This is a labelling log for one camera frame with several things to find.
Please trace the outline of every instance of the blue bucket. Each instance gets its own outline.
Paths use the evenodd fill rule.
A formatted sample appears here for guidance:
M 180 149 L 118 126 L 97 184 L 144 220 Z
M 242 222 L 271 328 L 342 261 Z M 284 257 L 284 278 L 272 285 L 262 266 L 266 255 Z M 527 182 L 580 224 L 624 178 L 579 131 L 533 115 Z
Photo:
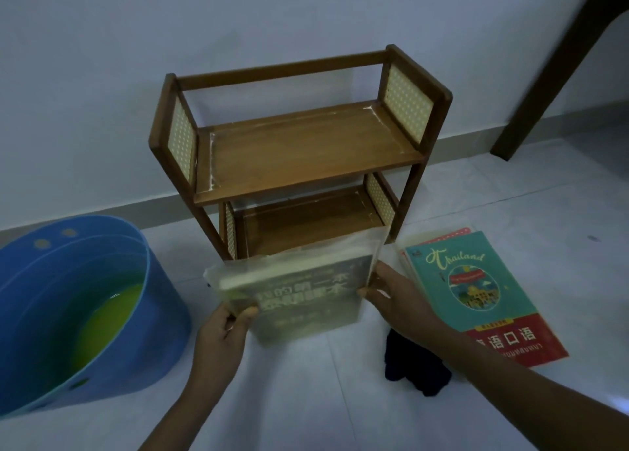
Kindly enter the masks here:
M 141 292 L 122 328 L 73 369 L 87 320 L 129 286 Z M 0 249 L 0 416 L 146 388 L 177 362 L 190 329 L 185 304 L 134 225 L 82 216 L 44 226 Z

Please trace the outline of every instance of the gray baseboard tile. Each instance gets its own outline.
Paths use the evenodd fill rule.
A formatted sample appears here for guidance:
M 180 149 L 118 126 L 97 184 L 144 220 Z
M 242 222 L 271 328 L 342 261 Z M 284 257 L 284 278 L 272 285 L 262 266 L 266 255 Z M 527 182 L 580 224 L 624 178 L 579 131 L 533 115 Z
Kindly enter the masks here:
M 573 133 L 595 131 L 616 124 L 629 123 L 629 100 L 602 105 L 573 113 L 542 118 L 524 144 L 566 137 Z M 429 164 L 469 158 L 488 153 L 502 133 L 503 126 L 472 131 L 454 137 L 439 138 Z M 216 206 L 206 208 L 208 214 L 216 213 Z M 139 201 L 115 208 L 101 209 L 90 214 L 117 216 L 135 224 L 140 229 L 183 221 L 192 217 L 178 194 Z M 0 247 L 27 232 L 52 221 L 20 226 L 0 231 Z

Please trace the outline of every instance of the dark sock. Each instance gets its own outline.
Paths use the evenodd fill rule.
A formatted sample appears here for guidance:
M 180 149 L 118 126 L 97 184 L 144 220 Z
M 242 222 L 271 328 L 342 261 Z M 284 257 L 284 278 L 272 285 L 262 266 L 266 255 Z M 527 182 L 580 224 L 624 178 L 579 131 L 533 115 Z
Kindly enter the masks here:
M 452 378 L 452 372 L 439 357 L 393 329 L 387 336 L 384 363 L 387 380 L 406 377 L 424 396 L 435 396 Z

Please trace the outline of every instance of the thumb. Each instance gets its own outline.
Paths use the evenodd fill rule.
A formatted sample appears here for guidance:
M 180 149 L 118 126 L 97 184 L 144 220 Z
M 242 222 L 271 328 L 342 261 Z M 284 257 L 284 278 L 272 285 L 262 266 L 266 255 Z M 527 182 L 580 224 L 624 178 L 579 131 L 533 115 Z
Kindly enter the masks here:
M 358 289 L 357 293 L 363 299 L 371 302 L 375 308 L 378 309 L 381 315 L 389 313 L 391 308 L 391 299 L 384 296 L 378 289 L 374 289 L 373 287 L 363 287 Z
M 259 310 L 257 307 L 248 307 L 240 312 L 240 315 L 238 315 L 234 321 L 234 325 L 227 336 L 227 339 L 244 347 L 247 330 L 249 330 L 251 320 L 254 319 L 258 312 Z

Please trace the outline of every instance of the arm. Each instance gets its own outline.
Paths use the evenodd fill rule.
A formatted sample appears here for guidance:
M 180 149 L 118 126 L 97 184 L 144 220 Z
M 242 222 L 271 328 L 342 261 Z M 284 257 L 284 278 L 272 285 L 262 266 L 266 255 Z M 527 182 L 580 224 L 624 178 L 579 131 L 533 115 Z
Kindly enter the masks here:
M 185 451 L 192 445 L 236 374 L 249 324 L 257 312 L 250 307 L 234 321 L 220 305 L 203 324 L 197 333 L 193 368 L 184 391 L 140 451 Z
M 376 273 L 372 287 L 360 289 L 359 295 L 401 335 L 466 376 L 533 445 L 541 449 L 629 449 L 628 416 L 448 327 L 413 282 L 388 265 L 379 262 Z

